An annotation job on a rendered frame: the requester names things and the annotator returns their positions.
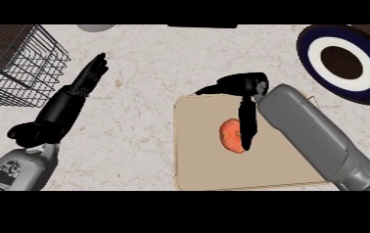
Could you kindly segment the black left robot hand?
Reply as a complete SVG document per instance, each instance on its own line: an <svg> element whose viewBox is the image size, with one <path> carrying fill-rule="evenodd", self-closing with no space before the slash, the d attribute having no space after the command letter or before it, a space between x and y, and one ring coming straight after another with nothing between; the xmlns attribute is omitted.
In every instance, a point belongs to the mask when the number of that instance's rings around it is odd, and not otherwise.
<svg viewBox="0 0 370 233"><path fill-rule="evenodd" d="M21 147L33 148L42 144L61 142L108 69L107 54L102 53L83 68L74 82L64 85L54 94L37 119L12 127L8 137L17 140Z"/></svg>

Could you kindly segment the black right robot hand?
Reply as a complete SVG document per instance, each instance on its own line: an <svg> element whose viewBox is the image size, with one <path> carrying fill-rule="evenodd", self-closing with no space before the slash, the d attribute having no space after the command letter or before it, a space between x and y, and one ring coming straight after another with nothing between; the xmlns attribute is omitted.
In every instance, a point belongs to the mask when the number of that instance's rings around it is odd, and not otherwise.
<svg viewBox="0 0 370 233"><path fill-rule="evenodd" d="M239 107L242 147L251 149L259 133L257 102L269 90L269 79L263 72L236 73L222 77L214 85L201 88L195 94L228 94L242 98Z"/></svg>

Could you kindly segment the grey round object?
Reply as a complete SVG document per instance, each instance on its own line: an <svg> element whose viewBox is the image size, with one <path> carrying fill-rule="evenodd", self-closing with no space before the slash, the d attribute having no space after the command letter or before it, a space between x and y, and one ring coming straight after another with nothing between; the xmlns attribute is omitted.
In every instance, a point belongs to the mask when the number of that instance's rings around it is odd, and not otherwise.
<svg viewBox="0 0 370 233"><path fill-rule="evenodd" d="M102 32L110 30L116 24L77 24L77 26L88 32Z"/></svg>

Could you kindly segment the blue and white plate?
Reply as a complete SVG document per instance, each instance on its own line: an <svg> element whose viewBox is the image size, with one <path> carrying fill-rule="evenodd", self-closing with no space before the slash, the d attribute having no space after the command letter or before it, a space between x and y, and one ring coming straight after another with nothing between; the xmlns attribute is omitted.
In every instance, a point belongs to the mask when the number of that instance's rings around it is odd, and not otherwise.
<svg viewBox="0 0 370 233"><path fill-rule="evenodd" d="M322 86L370 105L370 34L347 24L313 24L298 35L297 53Z"/></svg>

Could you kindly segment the beige tray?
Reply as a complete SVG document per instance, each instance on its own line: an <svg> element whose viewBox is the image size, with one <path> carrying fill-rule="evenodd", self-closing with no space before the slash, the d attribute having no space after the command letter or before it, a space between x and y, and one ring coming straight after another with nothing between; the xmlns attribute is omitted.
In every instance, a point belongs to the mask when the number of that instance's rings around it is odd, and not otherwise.
<svg viewBox="0 0 370 233"><path fill-rule="evenodd" d="M220 140L220 126L238 116L241 98L183 96L175 107L177 184L183 190L236 190L323 184L322 175L264 118L251 149L238 154Z"/></svg>

